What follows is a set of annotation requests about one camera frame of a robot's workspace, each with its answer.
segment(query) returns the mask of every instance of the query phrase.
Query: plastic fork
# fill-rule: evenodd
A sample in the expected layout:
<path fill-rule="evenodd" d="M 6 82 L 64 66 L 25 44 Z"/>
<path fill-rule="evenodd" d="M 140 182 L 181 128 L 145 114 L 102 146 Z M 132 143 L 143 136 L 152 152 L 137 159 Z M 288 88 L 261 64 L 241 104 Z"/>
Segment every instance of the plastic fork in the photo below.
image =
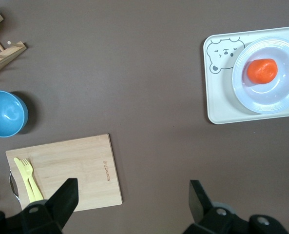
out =
<path fill-rule="evenodd" d="M 20 161 L 23 163 L 24 169 L 25 169 L 26 174 L 28 176 L 29 183 L 32 186 L 32 190 L 33 190 L 36 201 L 43 200 L 43 196 L 41 195 L 41 192 L 40 192 L 39 188 L 37 187 L 37 184 L 35 183 L 34 178 L 33 178 L 32 165 L 29 163 L 29 161 L 27 159 L 22 159 Z"/>
<path fill-rule="evenodd" d="M 35 196 L 34 196 L 34 193 L 33 193 L 33 190 L 30 186 L 30 184 L 28 183 L 28 176 L 27 176 L 27 173 L 24 169 L 24 165 L 23 163 L 17 158 L 15 157 L 14 159 L 14 162 L 16 163 L 18 169 L 19 169 L 19 172 L 22 176 L 22 179 L 24 181 L 24 185 L 25 185 L 25 188 L 27 190 L 27 195 L 28 195 L 28 199 L 30 202 L 34 202 L 35 201 Z"/>

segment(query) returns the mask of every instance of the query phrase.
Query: wooden cutting board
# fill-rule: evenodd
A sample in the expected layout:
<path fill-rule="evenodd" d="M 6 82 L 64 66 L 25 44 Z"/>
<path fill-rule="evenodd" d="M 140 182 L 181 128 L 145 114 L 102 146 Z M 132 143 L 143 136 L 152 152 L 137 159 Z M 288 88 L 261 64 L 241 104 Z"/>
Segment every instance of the wooden cutting board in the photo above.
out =
<path fill-rule="evenodd" d="M 75 211 L 122 203 L 108 134 L 10 150 L 6 155 L 22 209 L 29 199 L 15 157 L 30 161 L 44 199 L 49 199 L 67 178 L 77 178 L 79 203 Z"/>

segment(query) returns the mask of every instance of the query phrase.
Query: bear face print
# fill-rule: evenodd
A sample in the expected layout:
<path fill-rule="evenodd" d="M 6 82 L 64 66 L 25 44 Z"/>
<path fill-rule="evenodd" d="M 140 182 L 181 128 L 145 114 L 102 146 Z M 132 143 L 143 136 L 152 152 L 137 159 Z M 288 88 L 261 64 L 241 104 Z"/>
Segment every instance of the bear face print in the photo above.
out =
<path fill-rule="evenodd" d="M 240 38 L 236 40 L 221 39 L 217 42 L 211 40 L 207 47 L 207 55 L 210 57 L 210 71 L 218 74 L 222 69 L 233 68 L 239 54 L 245 48 Z"/>

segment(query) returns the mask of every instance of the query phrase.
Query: orange fruit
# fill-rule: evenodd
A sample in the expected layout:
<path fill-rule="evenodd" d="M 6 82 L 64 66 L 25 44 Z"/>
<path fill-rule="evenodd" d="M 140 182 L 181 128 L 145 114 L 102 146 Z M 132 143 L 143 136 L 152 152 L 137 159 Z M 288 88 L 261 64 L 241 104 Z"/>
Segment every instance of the orange fruit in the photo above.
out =
<path fill-rule="evenodd" d="M 255 84 L 267 84 L 277 75 L 277 65 L 273 59 L 256 59 L 247 69 L 248 78 Z"/>

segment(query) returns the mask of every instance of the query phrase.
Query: blue plastic bowl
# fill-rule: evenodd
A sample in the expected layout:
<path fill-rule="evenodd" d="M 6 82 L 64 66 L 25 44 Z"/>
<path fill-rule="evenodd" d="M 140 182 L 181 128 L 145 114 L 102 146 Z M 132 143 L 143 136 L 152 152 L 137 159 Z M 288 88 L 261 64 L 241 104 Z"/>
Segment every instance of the blue plastic bowl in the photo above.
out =
<path fill-rule="evenodd" d="M 0 137 L 11 137 L 26 124 L 28 111 L 16 95 L 0 90 Z"/>

